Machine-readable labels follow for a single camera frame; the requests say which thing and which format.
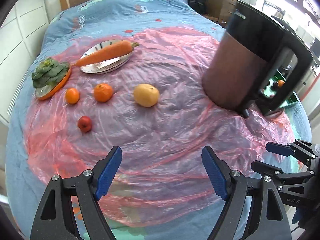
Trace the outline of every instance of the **red apple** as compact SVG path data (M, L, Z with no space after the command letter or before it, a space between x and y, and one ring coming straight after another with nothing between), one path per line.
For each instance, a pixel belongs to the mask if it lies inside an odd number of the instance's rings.
M92 129L92 122L90 117L84 115L82 117L80 117L79 121L78 121L78 127L80 128L80 130L82 132L89 132Z

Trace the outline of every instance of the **leafy green vegetable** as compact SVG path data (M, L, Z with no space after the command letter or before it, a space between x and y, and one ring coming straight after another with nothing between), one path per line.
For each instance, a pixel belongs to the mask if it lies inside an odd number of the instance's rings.
M35 71L32 73L33 87L42 88L46 85L56 86L67 74L69 63L59 63L49 57L40 62Z

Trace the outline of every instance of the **blue gripper pad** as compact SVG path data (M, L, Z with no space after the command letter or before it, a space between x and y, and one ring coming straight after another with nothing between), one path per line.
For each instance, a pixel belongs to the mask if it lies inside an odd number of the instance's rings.
M291 150L290 146L282 145L278 143L268 142L266 144L266 150L271 153L276 153L282 156L289 157L294 152Z
M113 156L110 158L109 162L103 169L98 178L97 190L94 194L96 200L100 200L103 196L108 193L108 190L111 186L112 180L115 177L118 168L122 161L122 150L120 147L117 147Z
M229 197L228 187L230 185L230 168L225 161L219 160L211 147L207 146L202 149L202 163L209 176L211 184L218 196L223 200Z

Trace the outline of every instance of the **white cabinet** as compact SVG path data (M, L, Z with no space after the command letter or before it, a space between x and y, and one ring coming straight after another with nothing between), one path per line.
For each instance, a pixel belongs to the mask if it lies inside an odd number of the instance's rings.
M18 0L0 27L0 121L6 125L48 25L44 0Z

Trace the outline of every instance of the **orange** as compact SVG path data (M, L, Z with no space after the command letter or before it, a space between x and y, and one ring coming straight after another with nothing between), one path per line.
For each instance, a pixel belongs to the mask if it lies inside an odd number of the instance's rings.
M284 85L284 81L280 79L280 80L278 81L278 84L279 84L279 87L282 87L282 86Z
M65 98L69 104L76 104L79 101L80 93L76 88L69 88L66 91Z
M98 102L107 102L112 97L112 95L112 87L105 83L96 85L93 90L93 96Z
M78 207L74 207L73 208L73 213L74 214L78 214L80 212L80 208L78 208Z

